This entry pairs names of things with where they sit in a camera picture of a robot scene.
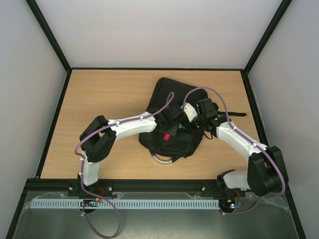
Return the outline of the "pink highlighter black body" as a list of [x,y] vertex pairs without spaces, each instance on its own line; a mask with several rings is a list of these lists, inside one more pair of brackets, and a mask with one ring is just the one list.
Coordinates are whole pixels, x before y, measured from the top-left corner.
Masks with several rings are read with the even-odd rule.
[[171,137],[170,134],[165,134],[165,135],[163,136],[163,139],[166,140],[166,141],[168,141],[168,140],[170,139],[170,137]]

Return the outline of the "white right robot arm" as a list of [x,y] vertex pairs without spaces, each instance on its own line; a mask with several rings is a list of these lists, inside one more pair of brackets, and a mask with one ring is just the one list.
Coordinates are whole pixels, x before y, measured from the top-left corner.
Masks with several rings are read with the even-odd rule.
[[197,101],[196,107],[197,116],[192,121],[211,136],[226,142],[247,161],[247,170],[229,170],[219,175],[221,180],[217,189],[221,194],[228,195],[234,189],[250,190],[260,197],[285,192],[284,168],[276,164],[283,156],[276,146],[268,147],[254,140],[240,130],[227,114],[219,116],[209,98]]

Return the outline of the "black student backpack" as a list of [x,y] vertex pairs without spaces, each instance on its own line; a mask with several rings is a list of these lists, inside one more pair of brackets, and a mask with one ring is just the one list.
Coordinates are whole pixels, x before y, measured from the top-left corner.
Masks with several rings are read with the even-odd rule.
[[217,128],[227,116],[244,117],[245,113],[221,112],[209,96],[209,87],[195,87],[170,78],[160,78],[147,107],[155,115],[157,127],[139,134],[139,142],[160,163],[174,163],[192,156],[204,137],[217,137]]

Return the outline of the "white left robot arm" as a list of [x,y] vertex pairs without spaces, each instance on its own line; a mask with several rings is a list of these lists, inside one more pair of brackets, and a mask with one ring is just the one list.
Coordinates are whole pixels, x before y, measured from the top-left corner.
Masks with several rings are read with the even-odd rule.
[[187,114],[184,106],[169,106],[168,103],[153,113],[146,111],[123,119],[96,117],[80,135],[80,141],[74,149],[74,154],[80,156],[81,160],[81,184],[91,186],[98,181],[100,163],[109,156],[117,141],[139,133],[171,128],[173,124],[185,120]]

